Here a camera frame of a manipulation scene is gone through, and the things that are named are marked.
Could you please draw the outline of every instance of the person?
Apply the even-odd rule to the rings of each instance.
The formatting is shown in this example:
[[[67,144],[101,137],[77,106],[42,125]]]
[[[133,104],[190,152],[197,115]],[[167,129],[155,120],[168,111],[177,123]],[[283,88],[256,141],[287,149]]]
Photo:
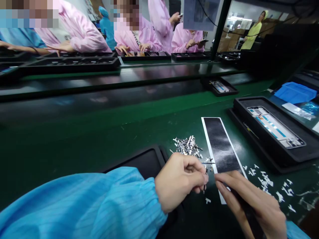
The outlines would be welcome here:
[[[30,28],[0,28],[0,46],[9,50],[46,54],[45,43]]]
[[[102,19],[100,20],[101,32],[106,35],[106,43],[109,48],[114,51],[116,47],[116,41],[114,40],[114,23],[109,19],[109,13],[104,7],[99,7],[100,15]]]
[[[204,189],[209,180],[205,173],[196,157],[173,153],[160,173],[146,180],[132,167],[58,178],[0,213],[0,238],[155,238],[167,214],[191,191]],[[274,197],[238,171],[215,174],[215,182],[246,238],[254,238],[251,228],[224,183],[254,208],[266,238],[309,238],[286,222]]]
[[[204,44],[200,43],[203,39],[203,31],[187,30],[183,27],[184,24],[180,23],[175,28],[172,40],[173,53],[203,52]]]
[[[255,42],[255,39],[257,37],[257,35],[260,32],[260,29],[262,27],[262,20],[265,20],[268,16],[268,11],[262,11],[262,13],[260,14],[258,21],[252,26],[252,28],[250,28],[248,35],[244,38],[244,44],[241,48],[242,49],[247,49],[250,50]]]
[[[154,26],[155,33],[163,50],[168,54],[172,53],[173,27],[179,22],[179,12],[174,13],[171,17],[165,4],[165,0],[148,0],[150,20]]]
[[[139,14],[138,3],[123,0],[118,2],[117,8],[120,8],[121,17],[117,18],[114,39],[119,54],[162,50],[151,23]]]
[[[58,9],[58,27],[34,28],[47,45],[47,49],[59,52],[112,52],[102,34],[88,18],[65,0],[47,0]]]

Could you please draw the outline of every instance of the blue anti-static smock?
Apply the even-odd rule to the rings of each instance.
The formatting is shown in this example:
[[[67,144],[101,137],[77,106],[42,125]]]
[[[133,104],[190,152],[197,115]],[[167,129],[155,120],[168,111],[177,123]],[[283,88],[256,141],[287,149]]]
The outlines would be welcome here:
[[[0,238],[153,239],[166,219],[154,178],[122,167],[58,178],[25,194],[0,213]],[[310,239],[286,224],[289,239]]]
[[[30,28],[0,28],[0,40],[18,46],[46,47],[39,35]]]

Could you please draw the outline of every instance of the adhesive strip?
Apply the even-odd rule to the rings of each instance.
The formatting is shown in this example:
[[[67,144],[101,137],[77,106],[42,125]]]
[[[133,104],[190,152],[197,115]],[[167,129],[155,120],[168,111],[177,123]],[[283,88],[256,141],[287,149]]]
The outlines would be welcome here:
[[[202,117],[210,157],[215,160],[214,173],[238,170],[247,178],[221,118]],[[219,193],[222,204],[226,204]]]

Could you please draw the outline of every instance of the bracelet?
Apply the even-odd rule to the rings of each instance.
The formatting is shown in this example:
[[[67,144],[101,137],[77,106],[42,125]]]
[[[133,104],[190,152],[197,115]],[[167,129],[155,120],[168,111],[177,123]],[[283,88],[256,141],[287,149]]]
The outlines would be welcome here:
[[[32,48],[33,50],[35,50],[36,53],[37,53],[38,55],[40,55],[39,52],[38,52],[34,47],[31,47],[31,46],[30,46],[30,48]]]

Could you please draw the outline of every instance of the pink anti-static smock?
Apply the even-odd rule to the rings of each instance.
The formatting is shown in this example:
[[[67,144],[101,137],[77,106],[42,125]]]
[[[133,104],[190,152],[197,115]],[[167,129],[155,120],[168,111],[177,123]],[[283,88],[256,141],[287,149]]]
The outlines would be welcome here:
[[[151,22],[156,36],[163,45],[163,50],[172,53],[173,25],[169,22],[170,15],[164,0],[148,0]]]
[[[151,23],[147,21],[144,17],[142,17],[140,24],[142,25],[142,29],[139,30],[139,42],[141,44],[145,44],[145,43],[150,44],[151,48],[149,50],[151,51],[162,51],[162,45],[158,41]],[[125,45],[130,47],[129,51],[133,51],[133,52],[140,51],[139,45],[137,44],[132,31],[115,30],[114,39],[117,42],[117,47]]]
[[[205,48],[198,48],[198,45],[186,49],[186,45],[188,44],[189,40],[193,39],[195,42],[198,42],[203,39],[203,31],[195,31],[195,34],[192,34],[189,30],[183,29],[183,27],[184,24],[180,23],[175,28],[172,40],[173,53],[182,53],[186,52],[186,50],[187,52],[203,52]]]
[[[104,37],[88,18],[72,4],[64,0],[53,0],[53,9],[58,9],[59,19],[70,33],[70,43],[78,52],[112,52]],[[61,42],[49,28],[34,28],[46,45],[58,46]]]

